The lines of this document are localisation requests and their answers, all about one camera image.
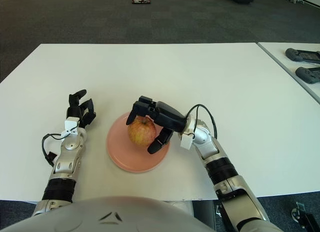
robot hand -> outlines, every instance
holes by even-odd
[[[148,147],[148,152],[154,154],[166,145],[173,132],[183,132],[187,119],[173,107],[163,102],[154,102],[151,98],[141,96],[138,101],[133,104],[132,111],[126,121],[131,124],[136,116],[149,116],[155,124],[162,126],[158,137]]]
[[[61,134],[47,134],[42,139],[42,151],[47,162],[53,167],[42,200],[36,205],[33,215],[72,203],[75,185],[80,169],[80,160],[85,149],[87,133],[85,127],[96,117],[94,104],[89,99],[82,104],[79,100],[87,93],[81,90],[69,95],[64,131]],[[55,153],[46,153],[44,142],[48,137],[61,140],[61,153],[54,162]]]
[[[198,104],[193,108],[197,106],[204,107],[210,114],[204,105]],[[190,111],[183,116],[163,102],[156,103],[150,98],[140,97],[139,101],[134,103],[126,124],[131,124],[137,115],[149,115],[156,124],[163,126],[160,135],[148,148],[149,153],[156,152],[167,143],[174,131],[181,135],[181,147],[190,149],[192,145],[195,146],[221,202],[220,212],[227,227],[240,231],[244,226],[248,226],[249,222],[254,226],[269,226],[269,218],[264,208],[218,143],[212,115],[210,114],[214,137],[211,136],[207,125],[197,118],[194,119]]]

pink plate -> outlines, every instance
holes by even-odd
[[[128,136],[126,121],[129,113],[123,114],[112,125],[106,137],[106,149],[112,161],[120,168],[134,173],[146,172],[155,168],[165,157],[169,144],[155,154],[149,154],[147,148],[133,144]],[[157,135],[162,127],[155,124]]]

apple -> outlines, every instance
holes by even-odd
[[[128,126],[128,135],[132,143],[148,147],[156,138],[157,130],[151,119],[137,116]]]

